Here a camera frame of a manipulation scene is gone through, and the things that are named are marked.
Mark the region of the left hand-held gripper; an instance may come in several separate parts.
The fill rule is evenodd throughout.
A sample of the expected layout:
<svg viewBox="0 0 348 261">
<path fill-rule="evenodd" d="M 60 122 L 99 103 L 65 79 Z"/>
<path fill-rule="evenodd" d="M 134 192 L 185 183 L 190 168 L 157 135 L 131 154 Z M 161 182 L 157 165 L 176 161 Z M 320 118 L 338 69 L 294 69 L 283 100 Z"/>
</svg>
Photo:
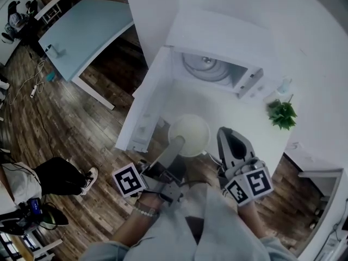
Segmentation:
<svg viewBox="0 0 348 261">
<path fill-rule="evenodd" d="M 156 194 L 166 202 L 178 201 L 187 170 L 183 158 L 178 156 L 184 144 L 185 139 L 176 136 L 154 163 L 141 160 L 114 171 L 112 177 L 122 196 L 134 197 L 145 192 Z"/>
</svg>

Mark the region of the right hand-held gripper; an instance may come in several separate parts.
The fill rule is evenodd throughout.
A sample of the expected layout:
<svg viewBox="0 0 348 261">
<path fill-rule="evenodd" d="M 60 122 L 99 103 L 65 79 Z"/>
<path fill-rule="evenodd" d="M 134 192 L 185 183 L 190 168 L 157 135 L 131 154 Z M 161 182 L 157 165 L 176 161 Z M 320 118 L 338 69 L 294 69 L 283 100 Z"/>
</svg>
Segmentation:
<svg viewBox="0 0 348 261">
<path fill-rule="evenodd" d="M 217 146 L 225 171 L 234 168 L 235 159 L 247 161 L 253 158 L 234 174 L 230 173 L 229 176 L 226 176 L 227 182 L 222 183 L 221 186 L 223 193 L 231 195 L 238 207 L 255 201 L 274 190 L 267 166 L 262 160 L 254 158 L 252 144 L 246 137 L 235 130 L 220 127 L 217 133 Z"/>
</svg>

